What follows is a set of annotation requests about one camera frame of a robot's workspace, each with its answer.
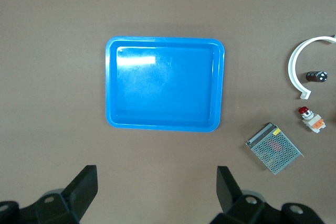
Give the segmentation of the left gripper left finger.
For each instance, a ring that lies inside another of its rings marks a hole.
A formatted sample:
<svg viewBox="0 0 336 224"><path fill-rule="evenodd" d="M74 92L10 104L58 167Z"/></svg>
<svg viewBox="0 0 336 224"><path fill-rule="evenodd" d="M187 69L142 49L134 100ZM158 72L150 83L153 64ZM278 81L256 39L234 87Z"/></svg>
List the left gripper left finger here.
<svg viewBox="0 0 336 224"><path fill-rule="evenodd" d="M97 192L97 167L87 165L66 188L46 192L27 207L2 201L1 223L80 223Z"/></svg>

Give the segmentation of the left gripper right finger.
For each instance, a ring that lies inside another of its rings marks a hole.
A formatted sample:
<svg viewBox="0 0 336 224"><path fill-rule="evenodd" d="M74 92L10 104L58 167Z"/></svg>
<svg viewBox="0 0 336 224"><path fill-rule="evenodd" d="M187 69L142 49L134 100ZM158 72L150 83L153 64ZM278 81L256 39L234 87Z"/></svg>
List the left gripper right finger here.
<svg viewBox="0 0 336 224"><path fill-rule="evenodd" d="M277 210L255 195L244 194L227 166L217 168L216 193L222 212L211 223L323 223L306 205L290 202Z"/></svg>

